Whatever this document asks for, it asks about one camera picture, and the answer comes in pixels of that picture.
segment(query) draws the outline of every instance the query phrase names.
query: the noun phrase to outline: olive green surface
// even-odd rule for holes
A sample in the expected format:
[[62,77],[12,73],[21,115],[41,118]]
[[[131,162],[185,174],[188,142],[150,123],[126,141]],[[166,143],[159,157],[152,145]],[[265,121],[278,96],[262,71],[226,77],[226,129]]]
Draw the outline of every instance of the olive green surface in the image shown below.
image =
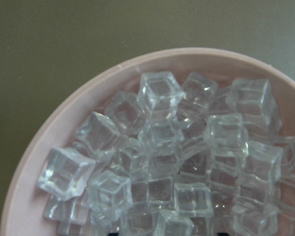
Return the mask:
[[0,217],[23,152],[67,96],[177,47],[246,54],[295,80],[295,0],[0,1]]

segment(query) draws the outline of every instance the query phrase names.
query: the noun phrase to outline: pink bowl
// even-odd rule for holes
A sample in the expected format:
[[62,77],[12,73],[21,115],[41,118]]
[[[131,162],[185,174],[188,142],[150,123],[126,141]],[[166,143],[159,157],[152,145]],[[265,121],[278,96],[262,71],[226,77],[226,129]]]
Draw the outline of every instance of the pink bowl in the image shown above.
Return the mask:
[[181,48],[146,54],[99,74],[69,96],[46,120],[26,149],[5,200],[0,236],[50,236],[56,223],[44,219],[48,194],[36,187],[37,177],[50,148],[65,146],[75,128],[93,110],[102,111],[118,91],[138,90],[139,77],[147,71],[169,70],[183,79],[199,71],[229,85],[235,77],[262,78],[272,82],[284,126],[282,135],[295,135],[295,82],[256,59],[209,49]]

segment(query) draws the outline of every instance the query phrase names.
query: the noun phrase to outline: bowl rim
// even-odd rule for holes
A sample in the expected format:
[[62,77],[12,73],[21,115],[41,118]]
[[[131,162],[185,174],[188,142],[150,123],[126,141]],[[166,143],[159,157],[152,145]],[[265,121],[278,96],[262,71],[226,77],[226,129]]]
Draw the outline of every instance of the bowl rim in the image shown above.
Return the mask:
[[66,107],[70,106],[78,97],[82,96],[88,89],[89,85],[95,83],[99,83],[100,81],[104,80],[107,77],[110,77],[113,74],[119,73],[120,71],[133,66],[134,64],[141,64],[144,62],[148,62],[150,60],[167,58],[169,56],[179,56],[179,55],[208,55],[208,56],[219,56],[225,57],[230,59],[236,59],[239,61],[243,61],[248,64],[253,64],[256,67],[262,68],[275,76],[282,78],[282,80],[288,82],[293,89],[295,89],[295,81],[289,78],[284,73],[280,72],[279,70],[273,68],[271,65],[268,65],[260,60],[254,59],[252,57],[221,50],[221,49],[214,49],[214,48],[198,48],[198,47],[188,47],[188,48],[174,48],[174,49],[166,49],[157,52],[152,52],[148,54],[144,54],[138,57],[134,57],[132,59],[126,60],[118,65],[115,65],[104,72],[98,74],[97,76],[90,79],[88,82],[83,84],[77,90],[75,90],[69,97],[67,97],[53,112],[52,114],[46,119],[46,121],[42,124],[39,130],[34,135],[33,139],[30,141],[28,147],[26,148],[24,154],[22,155],[19,164],[13,174],[12,180],[9,185],[9,189],[7,195],[5,197],[3,211],[1,215],[1,222],[0,222],[0,236],[5,236],[8,228],[7,220],[9,218],[9,214],[11,212],[11,206],[13,203],[13,198],[16,195],[16,186],[19,182],[20,175],[23,171],[23,167],[26,165],[29,157],[31,156],[32,151],[35,149],[35,146],[39,143],[40,138],[48,132],[50,126],[52,126],[56,117],[58,117]]

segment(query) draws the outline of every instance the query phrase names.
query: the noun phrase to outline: clear ice cube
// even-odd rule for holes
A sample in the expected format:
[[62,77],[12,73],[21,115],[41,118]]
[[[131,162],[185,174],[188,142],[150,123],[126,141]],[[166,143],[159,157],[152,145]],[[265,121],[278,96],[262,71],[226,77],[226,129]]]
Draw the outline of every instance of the clear ice cube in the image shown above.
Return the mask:
[[213,115],[207,119],[204,140],[212,148],[247,153],[248,133],[240,113]]
[[[254,125],[265,128],[268,133],[278,132],[282,127],[278,106],[268,79],[234,80],[226,102],[232,110],[242,113],[249,133],[255,133],[249,127]],[[254,138],[258,138],[258,132],[256,133],[257,136],[252,135]]]
[[295,169],[295,136],[276,136],[274,146],[283,148],[281,175],[288,176]]
[[161,209],[153,236],[191,236],[193,222],[173,210]]
[[212,236],[222,236],[221,233],[227,233],[229,236],[235,236],[233,230],[232,216],[215,216],[211,218]]
[[177,174],[183,160],[176,152],[150,157],[149,172],[153,177],[166,177]]
[[146,121],[145,113],[137,102],[135,93],[119,91],[105,109],[107,115],[115,123],[122,134],[136,135]]
[[148,159],[140,141],[130,138],[113,156],[110,170],[119,176],[130,177],[132,181],[147,179]]
[[241,173],[235,186],[234,202],[253,202],[263,206],[274,202],[274,185],[254,175]]
[[208,107],[208,113],[210,115],[222,115],[233,112],[226,103],[226,97],[230,93],[230,90],[231,86],[219,88],[217,90]]
[[203,107],[199,107],[196,104],[182,99],[178,104],[177,108],[177,118],[179,122],[184,123],[184,121],[206,121],[207,110]]
[[243,153],[237,155],[233,150],[227,152],[212,148],[210,156],[207,159],[208,165],[215,166],[218,169],[223,169],[225,172],[236,176],[240,171],[240,163]]
[[185,160],[180,168],[180,174],[204,180],[206,177],[207,160],[209,158],[209,150],[197,152],[189,159]]
[[220,191],[222,193],[234,193],[236,175],[233,176],[230,173],[209,166],[206,169],[206,183],[211,190]]
[[148,201],[152,209],[173,209],[173,177],[151,178],[148,181]]
[[277,232],[278,208],[272,204],[258,207],[253,204],[234,205],[233,229],[245,236],[272,235]]
[[211,191],[204,183],[175,183],[175,211],[184,217],[213,216]]
[[278,231],[274,236],[295,236],[295,217],[279,212]]
[[60,221],[57,234],[61,236],[103,236],[105,232],[98,225],[91,224],[90,216],[84,225],[75,225]]
[[210,217],[192,217],[190,220],[194,224],[192,236],[211,236]]
[[92,176],[87,185],[90,208],[116,221],[132,206],[131,181],[111,171]]
[[171,153],[184,140],[177,118],[161,122],[148,122],[140,131],[138,139],[145,145],[146,154]]
[[106,151],[97,150],[92,152],[88,150],[85,145],[77,141],[74,141],[71,146],[83,156],[89,157],[97,162],[94,172],[98,174],[102,173],[103,170],[111,163],[115,153],[114,148]]
[[185,100],[197,106],[208,108],[212,97],[217,91],[218,84],[214,80],[193,71],[182,83],[181,87],[186,92]]
[[51,195],[44,210],[44,217],[66,223],[84,225],[89,213],[88,199],[86,191],[81,196],[67,201],[62,201]]
[[242,171],[274,184],[281,177],[283,149],[255,141],[248,142],[248,149]]
[[75,133],[75,138],[91,153],[118,148],[126,141],[126,137],[120,134],[108,116],[97,112],[92,112]]
[[232,214],[233,194],[211,191],[214,217],[229,217]]
[[156,226],[156,212],[136,212],[121,217],[120,236],[152,235]]
[[171,72],[144,73],[137,96],[147,117],[153,120],[173,118],[184,92]]
[[73,148],[53,148],[37,186],[63,201],[81,196],[95,166],[95,160],[81,155]]
[[148,181],[131,182],[133,205],[128,212],[146,211],[148,206]]
[[276,188],[280,209],[286,214],[295,215],[295,174],[281,178]]

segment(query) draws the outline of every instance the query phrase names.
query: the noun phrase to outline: dark object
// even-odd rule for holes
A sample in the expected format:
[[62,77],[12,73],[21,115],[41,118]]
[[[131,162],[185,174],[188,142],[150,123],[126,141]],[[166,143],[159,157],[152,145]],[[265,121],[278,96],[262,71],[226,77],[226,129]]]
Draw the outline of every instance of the dark object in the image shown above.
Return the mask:
[[216,236],[230,236],[228,233],[217,233]]

